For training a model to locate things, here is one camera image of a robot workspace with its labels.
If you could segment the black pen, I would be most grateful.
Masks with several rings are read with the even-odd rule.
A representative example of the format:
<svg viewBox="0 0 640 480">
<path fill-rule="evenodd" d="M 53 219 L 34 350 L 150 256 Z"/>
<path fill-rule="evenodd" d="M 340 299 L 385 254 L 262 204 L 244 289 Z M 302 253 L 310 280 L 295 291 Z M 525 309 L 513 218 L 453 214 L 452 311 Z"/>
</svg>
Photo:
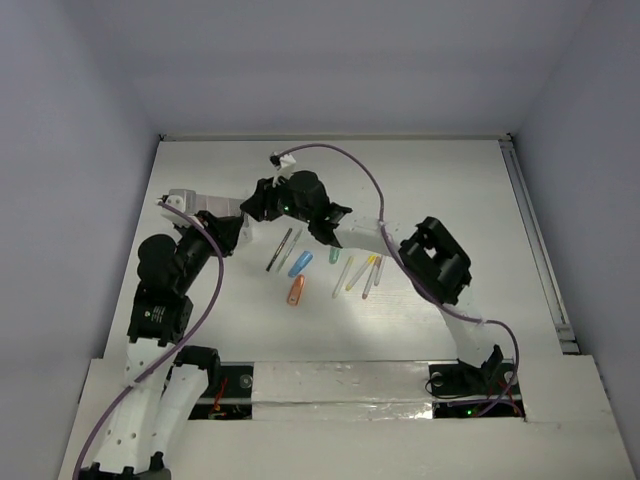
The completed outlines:
<svg viewBox="0 0 640 480">
<path fill-rule="evenodd" d="M 288 230 L 286 231 L 285 235 L 283 236 L 282 240 L 280 241 L 280 243 L 278 244 L 274 254 L 272 255 L 272 257 L 270 258 L 265 271 L 266 272 L 270 272 L 275 261 L 277 260 L 277 258 L 280 256 L 282 250 L 284 249 L 285 245 L 287 244 L 291 234 L 292 234 L 293 229 L 292 228 L 288 228 Z"/>
</svg>

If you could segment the light green pen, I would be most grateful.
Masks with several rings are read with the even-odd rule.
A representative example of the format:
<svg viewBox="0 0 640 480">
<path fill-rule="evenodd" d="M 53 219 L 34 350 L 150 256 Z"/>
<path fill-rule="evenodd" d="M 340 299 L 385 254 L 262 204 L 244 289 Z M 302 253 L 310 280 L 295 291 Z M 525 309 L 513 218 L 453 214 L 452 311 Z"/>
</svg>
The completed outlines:
<svg viewBox="0 0 640 480">
<path fill-rule="evenodd" d="M 287 262 L 288 258 L 290 257 L 290 255 L 292 254 L 298 240 L 300 239 L 301 235 L 303 234 L 303 229 L 300 228 L 296 234 L 293 237 L 293 240 L 291 241 L 291 243 L 289 244 L 289 246 L 287 247 L 287 250 L 284 253 L 284 256 L 281 258 L 277 268 L 276 268 L 276 273 L 279 273 L 282 268 L 284 267 L 285 263 Z"/>
</svg>

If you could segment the blue correction tape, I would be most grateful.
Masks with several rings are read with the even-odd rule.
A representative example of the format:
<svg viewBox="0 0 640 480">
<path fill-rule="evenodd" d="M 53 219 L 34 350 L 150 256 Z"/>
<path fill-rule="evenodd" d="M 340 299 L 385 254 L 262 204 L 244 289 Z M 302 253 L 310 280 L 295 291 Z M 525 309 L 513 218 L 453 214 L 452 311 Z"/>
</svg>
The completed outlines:
<svg viewBox="0 0 640 480">
<path fill-rule="evenodd" d="M 302 271 L 310 264 L 313 260 L 313 253 L 305 250 L 300 256 L 296 259 L 294 264 L 289 269 L 287 275 L 289 278 L 295 278 L 302 273 Z"/>
</svg>

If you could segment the green correction tape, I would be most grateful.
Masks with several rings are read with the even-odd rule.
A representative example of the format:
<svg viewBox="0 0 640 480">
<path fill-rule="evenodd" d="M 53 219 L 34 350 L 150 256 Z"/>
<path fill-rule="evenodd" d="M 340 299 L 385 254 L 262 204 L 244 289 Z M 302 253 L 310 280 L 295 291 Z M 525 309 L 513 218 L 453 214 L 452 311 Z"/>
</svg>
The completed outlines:
<svg viewBox="0 0 640 480">
<path fill-rule="evenodd" d="M 329 263 L 334 265 L 338 262 L 340 257 L 341 249 L 337 247 L 331 247 L 329 251 Z"/>
</svg>

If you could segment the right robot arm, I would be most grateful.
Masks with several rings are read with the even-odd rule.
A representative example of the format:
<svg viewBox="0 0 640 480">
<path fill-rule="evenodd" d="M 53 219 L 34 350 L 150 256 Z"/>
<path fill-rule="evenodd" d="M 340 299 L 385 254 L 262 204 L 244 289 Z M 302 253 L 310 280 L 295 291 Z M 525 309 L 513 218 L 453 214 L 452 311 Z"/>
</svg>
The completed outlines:
<svg viewBox="0 0 640 480">
<path fill-rule="evenodd" d="M 471 261 L 438 219 L 426 217 L 409 238 L 395 241 L 384 221 L 355 216 L 351 208 L 332 202 L 318 176 L 306 170 L 287 179 L 260 179 L 240 209 L 258 222 L 288 216 L 305 223 L 323 245 L 396 261 L 419 295 L 440 309 L 456 344 L 457 365 L 443 375 L 442 385 L 465 396 L 493 389 L 504 356 L 487 336 L 484 321 L 464 311 L 470 305 Z"/>
</svg>

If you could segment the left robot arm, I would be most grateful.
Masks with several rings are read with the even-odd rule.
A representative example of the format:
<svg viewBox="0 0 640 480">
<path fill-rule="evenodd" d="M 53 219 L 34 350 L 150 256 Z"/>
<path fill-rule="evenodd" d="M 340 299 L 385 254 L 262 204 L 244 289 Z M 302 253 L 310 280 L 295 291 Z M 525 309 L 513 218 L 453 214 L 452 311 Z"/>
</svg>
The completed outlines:
<svg viewBox="0 0 640 480">
<path fill-rule="evenodd" d="M 221 384 L 218 351 L 188 342 L 199 328 L 189 323 L 188 291 L 210 258 L 233 253 L 244 224 L 243 216 L 179 213 L 180 240 L 156 234 L 139 246 L 125 387 L 92 428 L 73 478 L 170 478 L 169 454 L 194 406 Z"/>
</svg>

